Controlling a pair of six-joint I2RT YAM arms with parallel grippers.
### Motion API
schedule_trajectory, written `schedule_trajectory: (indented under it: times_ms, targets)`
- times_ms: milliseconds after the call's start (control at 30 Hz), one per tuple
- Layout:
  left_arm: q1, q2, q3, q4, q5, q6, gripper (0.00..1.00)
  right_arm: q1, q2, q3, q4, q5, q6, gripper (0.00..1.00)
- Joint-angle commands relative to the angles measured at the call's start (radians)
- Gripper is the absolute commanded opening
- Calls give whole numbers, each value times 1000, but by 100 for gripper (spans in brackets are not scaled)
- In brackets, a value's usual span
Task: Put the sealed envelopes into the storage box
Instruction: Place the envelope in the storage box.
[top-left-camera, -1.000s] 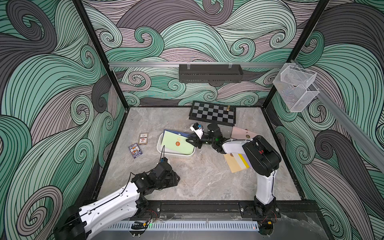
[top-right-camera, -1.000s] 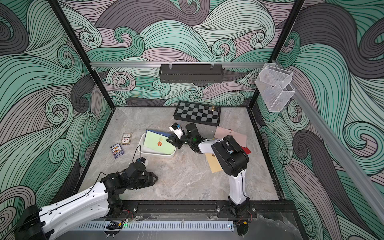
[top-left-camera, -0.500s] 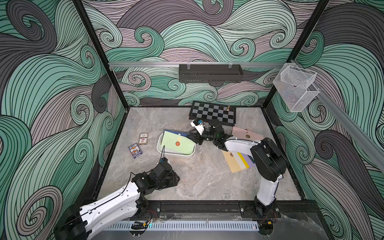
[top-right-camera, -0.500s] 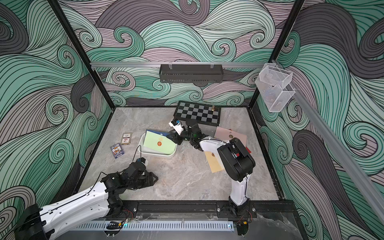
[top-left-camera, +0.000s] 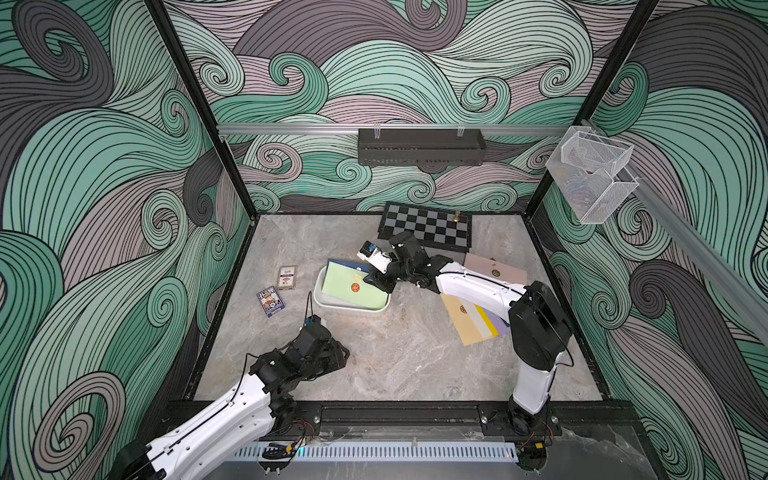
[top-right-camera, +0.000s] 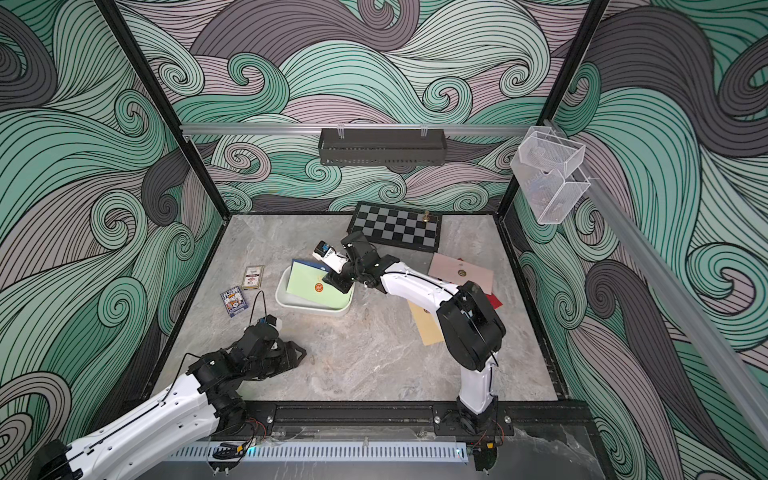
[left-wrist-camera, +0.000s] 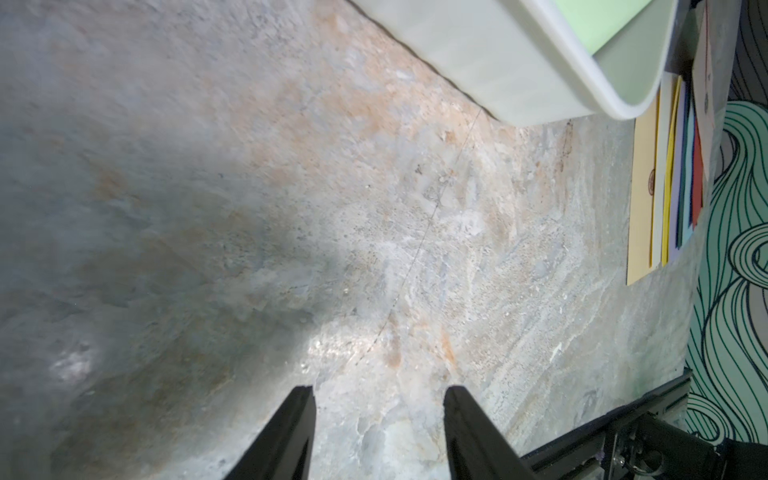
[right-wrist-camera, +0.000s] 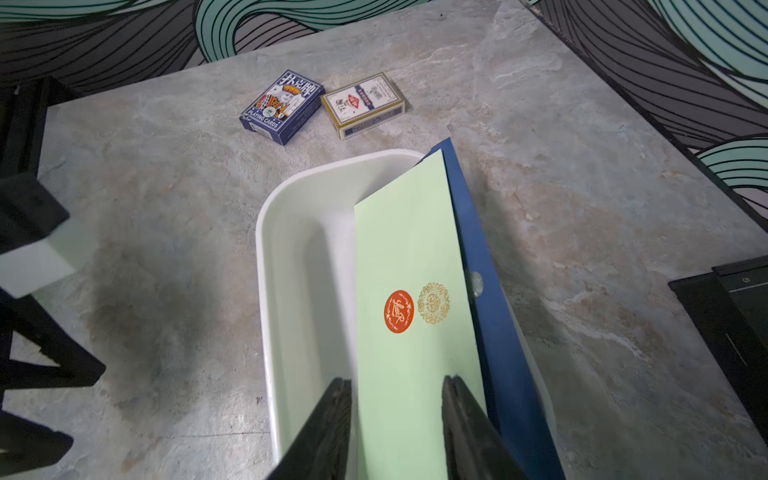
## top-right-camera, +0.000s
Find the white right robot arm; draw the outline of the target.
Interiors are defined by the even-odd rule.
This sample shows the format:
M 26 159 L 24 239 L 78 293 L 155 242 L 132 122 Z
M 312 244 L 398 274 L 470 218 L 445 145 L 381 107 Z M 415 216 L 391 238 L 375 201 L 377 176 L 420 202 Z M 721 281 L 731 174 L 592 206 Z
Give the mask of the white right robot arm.
M 325 241 L 316 245 L 313 257 L 329 268 L 323 281 L 342 293 L 359 283 L 433 314 L 449 354 L 461 367 L 458 407 L 475 419 L 491 409 L 498 401 L 493 375 L 506 327 L 481 287 L 469 280 L 445 282 L 392 255 L 382 256 L 360 232 L 347 235 L 342 246 L 339 253 Z

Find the dark blue envelope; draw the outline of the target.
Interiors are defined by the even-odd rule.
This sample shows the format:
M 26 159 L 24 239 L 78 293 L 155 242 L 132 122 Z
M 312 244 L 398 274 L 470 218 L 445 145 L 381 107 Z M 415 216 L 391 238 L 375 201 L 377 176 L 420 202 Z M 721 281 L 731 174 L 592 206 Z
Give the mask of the dark blue envelope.
M 322 270 L 324 272 L 329 272 L 330 271 L 328 266 L 326 266 L 326 265 L 324 265 L 324 264 L 322 264 L 320 262 L 309 261 L 309 260 L 302 260 L 302 259 L 293 259 L 293 263 L 309 266 L 309 267 L 312 267 L 312 268 L 315 268 L 315 269 Z

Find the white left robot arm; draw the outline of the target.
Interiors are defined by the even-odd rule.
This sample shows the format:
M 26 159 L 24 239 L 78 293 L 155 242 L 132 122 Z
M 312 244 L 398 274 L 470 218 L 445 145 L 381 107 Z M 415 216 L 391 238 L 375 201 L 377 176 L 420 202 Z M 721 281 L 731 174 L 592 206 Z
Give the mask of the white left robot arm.
M 297 368 L 307 352 L 270 323 L 247 327 L 227 348 L 197 355 L 161 393 L 70 444 L 51 441 L 35 454 L 31 479 L 135 479 L 204 437 L 267 431 L 238 389 Z

